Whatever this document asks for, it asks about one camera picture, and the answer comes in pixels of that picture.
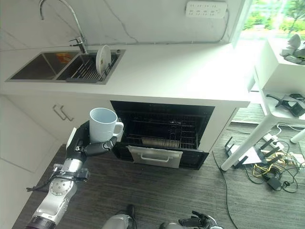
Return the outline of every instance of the power strip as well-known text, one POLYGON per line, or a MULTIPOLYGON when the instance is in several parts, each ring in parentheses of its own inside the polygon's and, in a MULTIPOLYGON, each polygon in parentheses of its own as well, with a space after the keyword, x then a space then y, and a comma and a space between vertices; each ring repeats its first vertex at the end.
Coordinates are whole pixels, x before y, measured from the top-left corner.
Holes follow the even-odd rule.
POLYGON ((223 18, 227 7, 225 1, 189 1, 185 15, 189 18, 223 18))
POLYGON ((279 147, 280 150, 283 150, 285 147, 282 143, 278 142, 278 143, 275 143, 276 141, 278 141, 278 137, 275 136, 275 135, 271 135, 271 134, 266 134, 263 139, 267 142, 269 141, 270 139, 273 139, 273 142, 270 143, 270 145, 273 147, 273 148, 276 148, 276 147, 279 147))

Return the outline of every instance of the double sink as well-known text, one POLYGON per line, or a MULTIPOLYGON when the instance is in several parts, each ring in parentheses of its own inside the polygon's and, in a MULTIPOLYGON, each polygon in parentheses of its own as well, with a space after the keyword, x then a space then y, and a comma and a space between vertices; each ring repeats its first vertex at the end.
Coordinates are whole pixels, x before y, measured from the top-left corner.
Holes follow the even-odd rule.
POLYGON ((96 71, 97 51, 42 52, 23 66, 7 82, 59 82, 106 84, 125 50, 111 50, 111 64, 102 75, 96 71))

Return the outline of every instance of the faucet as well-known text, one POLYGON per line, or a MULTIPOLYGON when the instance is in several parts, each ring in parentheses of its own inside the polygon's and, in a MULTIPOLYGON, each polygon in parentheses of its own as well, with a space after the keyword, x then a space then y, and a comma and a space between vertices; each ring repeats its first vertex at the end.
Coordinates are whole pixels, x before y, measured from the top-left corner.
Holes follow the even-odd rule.
MULTIPOLYGON (((44 20, 44 17, 43 17, 43 14, 42 14, 42 6, 43 6, 45 1, 46 0, 40 0, 39 1, 39 12, 40 12, 41 20, 44 20)), ((72 15, 73 15, 73 17, 74 17, 74 19, 76 21, 78 31, 80 32, 80 36, 79 37, 74 38, 72 40, 69 40, 69 42, 71 42, 71 41, 76 41, 77 42, 76 44, 71 44, 70 46, 79 46, 81 52, 83 54, 87 54, 87 40, 86 40, 86 38, 83 35, 80 23, 78 22, 78 19, 76 17, 76 14, 75 14, 72 6, 70 6, 65 0, 58 0, 58 1, 62 2, 63 4, 65 4, 69 8, 69 10, 71 11, 71 13, 72 13, 72 15)))

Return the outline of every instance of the black shoe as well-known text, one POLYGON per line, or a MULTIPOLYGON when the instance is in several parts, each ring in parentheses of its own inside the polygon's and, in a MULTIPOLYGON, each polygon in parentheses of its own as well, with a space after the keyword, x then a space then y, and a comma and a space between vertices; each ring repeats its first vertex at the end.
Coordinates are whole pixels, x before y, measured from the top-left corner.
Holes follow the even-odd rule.
POLYGON ((163 223, 160 225, 159 229, 165 229, 165 227, 166 227, 166 223, 163 223))
POLYGON ((135 206, 133 204, 127 205, 126 214, 131 218, 135 219, 135 206))

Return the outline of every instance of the window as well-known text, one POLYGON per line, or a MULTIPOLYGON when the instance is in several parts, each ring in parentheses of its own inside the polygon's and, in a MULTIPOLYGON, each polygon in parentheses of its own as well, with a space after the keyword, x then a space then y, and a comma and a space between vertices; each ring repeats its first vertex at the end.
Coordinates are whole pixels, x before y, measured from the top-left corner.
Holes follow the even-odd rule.
POLYGON ((253 0, 240 39, 286 39, 295 33, 305 40, 305 0, 253 0))

